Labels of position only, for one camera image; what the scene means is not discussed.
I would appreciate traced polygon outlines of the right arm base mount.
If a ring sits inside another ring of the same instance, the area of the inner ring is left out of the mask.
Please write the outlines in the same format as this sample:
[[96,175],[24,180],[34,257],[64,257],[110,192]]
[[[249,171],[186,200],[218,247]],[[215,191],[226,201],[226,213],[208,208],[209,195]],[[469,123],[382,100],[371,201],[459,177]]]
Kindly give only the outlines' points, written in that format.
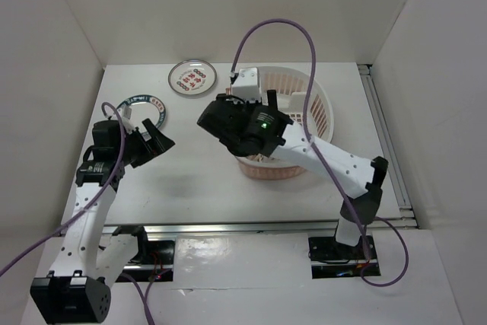
[[334,237],[309,237],[308,257],[313,279],[344,279],[359,277],[364,269],[365,276],[379,276],[380,267],[374,239],[368,236],[370,259],[367,260],[361,241],[355,247],[338,243]]

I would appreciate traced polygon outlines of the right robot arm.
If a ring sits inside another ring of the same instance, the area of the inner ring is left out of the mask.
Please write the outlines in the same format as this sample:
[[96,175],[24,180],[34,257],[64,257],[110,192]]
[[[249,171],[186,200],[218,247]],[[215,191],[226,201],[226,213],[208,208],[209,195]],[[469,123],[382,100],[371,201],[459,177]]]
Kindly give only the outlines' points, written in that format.
[[252,104],[219,94],[197,124],[235,157],[263,155],[331,179],[343,198],[332,249],[341,258],[350,257],[365,242],[365,229],[380,207],[387,160],[360,158],[312,136],[304,123],[278,110],[274,90],[267,97],[267,104]]

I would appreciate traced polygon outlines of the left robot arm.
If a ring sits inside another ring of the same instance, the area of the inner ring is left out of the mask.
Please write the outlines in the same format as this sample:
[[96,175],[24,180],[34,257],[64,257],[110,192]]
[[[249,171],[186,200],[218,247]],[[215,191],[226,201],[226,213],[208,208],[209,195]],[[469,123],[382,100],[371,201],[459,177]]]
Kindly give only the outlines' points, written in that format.
[[75,175],[75,207],[64,229],[60,251],[44,277],[36,277],[30,295],[47,324],[103,323],[111,288],[125,265],[150,254],[145,229],[116,229],[100,248],[103,227],[127,166],[136,168],[174,146],[149,119],[145,130],[124,119],[95,123],[93,143]]

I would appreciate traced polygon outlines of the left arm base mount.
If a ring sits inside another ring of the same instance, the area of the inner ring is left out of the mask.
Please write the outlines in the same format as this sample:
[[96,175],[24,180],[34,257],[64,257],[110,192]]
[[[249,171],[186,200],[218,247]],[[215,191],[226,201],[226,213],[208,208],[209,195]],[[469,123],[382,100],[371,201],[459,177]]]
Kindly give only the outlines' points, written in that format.
[[175,240],[148,241],[145,252],[130,260],[123,273],[137,282],[172,282]]

